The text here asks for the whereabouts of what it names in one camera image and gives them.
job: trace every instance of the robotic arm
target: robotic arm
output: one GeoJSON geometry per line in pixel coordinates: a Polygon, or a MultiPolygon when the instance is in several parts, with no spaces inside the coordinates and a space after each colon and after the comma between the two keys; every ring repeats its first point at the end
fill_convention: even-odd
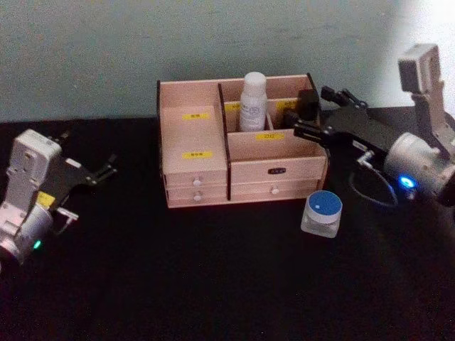
{"type": "Polygon", "coordinates": [[[0,206],[0,274],[21,265],[39,247],[53,224],[55,214],[67,218],[60,234],[78,215],[63,204],[77,185],[93,186],[116,173],[114,157],[96,173],[77,161],[61,156],[59,140],[48,139],[31,129],[14,139],[9,184],[0,206]]]}
{"type": "Polygon", "coordinates": [[[453,206],[455,120],[444,111],[437,45],[419,44],[408,50],[399,59],[399,69],[402,88],[412,93],[415,102],[419,136],[375,121],[368,115],[366,103],[346,89],[335,92],[329,87],[323,87],[321,97],[341,108],[321,117],[320,128],[301,119],[294,122],[294,135],[323,146],[345,141],[364,152],[357,160],[359,165],[371,169],[368,161],[379,158],[387,177],[410,191],[453,206]]]}

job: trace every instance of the white plastic bottle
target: white plastic bottle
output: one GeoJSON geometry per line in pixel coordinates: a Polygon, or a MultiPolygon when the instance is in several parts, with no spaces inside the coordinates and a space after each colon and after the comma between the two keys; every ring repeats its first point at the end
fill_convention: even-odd
{"type": "Polygon", "coordinates": [[[250,72],[245,75],[240,97],[240,131],[264,130],[267,112],[265,82],[265,76],[260,72],[250,72]]]}

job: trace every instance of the green led light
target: green led light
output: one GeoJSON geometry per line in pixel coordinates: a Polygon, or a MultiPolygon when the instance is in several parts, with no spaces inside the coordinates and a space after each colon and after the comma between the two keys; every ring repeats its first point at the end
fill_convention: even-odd
{"type": "Polygon", "coordinates": [[[37,248],[39,248],[41,245],[41,240],[37,240],[35,245],[33,245],[33,250],[36,250],[37,248]]]}

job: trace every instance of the black cable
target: black cable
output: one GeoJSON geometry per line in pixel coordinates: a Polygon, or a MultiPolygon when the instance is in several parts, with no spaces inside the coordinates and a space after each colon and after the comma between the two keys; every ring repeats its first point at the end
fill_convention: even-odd
{"type": "Polygon", "coordinates": [[[390,196],[392,197],[393,203],[379,201],[379,200],[376,200],[373,197],[370,197],[368,195],[365,195],[365,194],[361,193],[361,191],[359,191],[354,185],[354,176],[355,176],[354,172],[351,172],[350,175],[349,175],[349,186],[353,189],[353,191],[357,195],[359,195],[363,199],[365,199],[367,201],[370,201],[370,202],[372,202],[372,203],[374,203],[376,205],[383,206],[383,207],[389,207],[389,208],[397,207],[398,206],[397,195],[395,194],[395,191],[393,190],[393,187],[389,184],[387,179],[384,178],[384,176],[378,170],[376,170],[374,168],[368,168],[368,169],[370,169],[387,186],[387,189],[389,190],[390,196]]]}

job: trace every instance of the yellow label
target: yellow label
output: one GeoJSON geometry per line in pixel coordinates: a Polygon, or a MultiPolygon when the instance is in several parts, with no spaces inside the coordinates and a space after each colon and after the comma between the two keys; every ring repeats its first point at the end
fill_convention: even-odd
{"type": "Polygon", "coordinates": [[[240,110],[240,103],[229,103],[225,104],[226,112],[237,112],[240,110]]]}
{"type": "Polygon", "coordinates": [[[189,151],[188,153],[183,153],[182,158],[185,160],[192,160],[194,158],[211,158],[213,153],[211,151],[189,151]]]}
{"type": "Polygon", "coordinates": [[[256,134],[257,140],[282,140],[284,139],[283,133],[261,133],[256,134]]]}
{"type": "Polygon", "coordinates": [[[296,99],[290,99],[289,101],[279,101],[277,102],[277,111],[282,112],[285,109],[296,109],[296,106],[296,99]]]}
{"type": "Polygon", "coordinates": [[[36,202],[43,206],[44,208],[49,208],[54,202],[54,200],[55,198],[52,195],[39,191],[38,199],[36,199],[36,202]]]}
{"type": "Polygon", "coordinates": [[[182,118],[185,119],[185,120],[188,120],[188,119],[209,119],[210,118],[210,114],[208,112],[203,112],[203,113],[200,113],[200,114],[184,114],[184,115],[182,115],[182,118]]]}

